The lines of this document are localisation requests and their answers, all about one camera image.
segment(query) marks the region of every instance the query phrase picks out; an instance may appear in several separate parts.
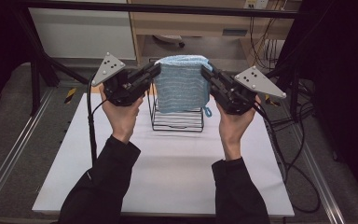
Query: table surface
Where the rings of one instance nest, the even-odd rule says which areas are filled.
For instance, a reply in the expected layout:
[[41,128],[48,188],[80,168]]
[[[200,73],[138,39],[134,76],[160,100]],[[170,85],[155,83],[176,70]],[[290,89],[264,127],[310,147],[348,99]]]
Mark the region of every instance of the table surface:
[[[91,95],[95,107],[98,93]],[[123,214],[142,216],[213,216],[214,180],[211,165],[224,158],[218,133],[220,115],[204,117],[202,133],[155,132],[147,99],[141,105],[131,141],[142,150],[123,202]],[[83,95],[62,146],[34,203],[33,211],[59,214],[71,188],[91,167],[86,94]],[[98,153],[111,127],[103,111],[94,114]],[[241,140],[241,154],[271,217],[294,215],[275,160],[264,121],[258,114]]]

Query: black jacket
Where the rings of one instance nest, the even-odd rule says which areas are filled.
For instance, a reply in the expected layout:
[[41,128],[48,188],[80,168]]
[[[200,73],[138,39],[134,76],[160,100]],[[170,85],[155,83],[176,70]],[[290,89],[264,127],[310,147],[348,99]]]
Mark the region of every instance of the black jacket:
[[[132,166],[141,151],[110,137],[95,165],[83,174],[62,205],[59,223],[118,223]],[[269,223],[263,198],[243,159],[212,165],[216,223]]]

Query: striped cloth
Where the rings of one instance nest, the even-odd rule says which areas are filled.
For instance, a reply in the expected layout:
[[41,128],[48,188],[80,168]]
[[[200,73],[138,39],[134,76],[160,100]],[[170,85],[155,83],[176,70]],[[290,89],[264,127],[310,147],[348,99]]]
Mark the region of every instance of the striped cloth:
[[161,63],[161,73],[155,77],[161,113],[200,107],[209,110],[205,107],[209,102],[209,83],[200,72],[202,65],[212,71],[208,59],[200,55],[176,55],[156,63]]

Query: person's right hand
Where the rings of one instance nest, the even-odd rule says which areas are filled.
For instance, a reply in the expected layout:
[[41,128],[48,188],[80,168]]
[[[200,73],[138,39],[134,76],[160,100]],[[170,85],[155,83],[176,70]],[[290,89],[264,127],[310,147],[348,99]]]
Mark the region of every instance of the person's right hand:
[[220,111],[219,133],[225,151],[226,161],[232,161],[241,157],[241,138],[252,122],[255,116],[255,110],[252,108],[242,115],[229,115],[216,102]]
[[[106,95],[103,93],[103,85],[100,87],[100,93],[104,101]],[[103,112],[112,126],[112,136],[124,144],[130,141],[135,127],[136,116],[139,113],[139,106],[143,101],[143,98],[139,98],[129,106],[116,106],[109,101],[103,103]]]

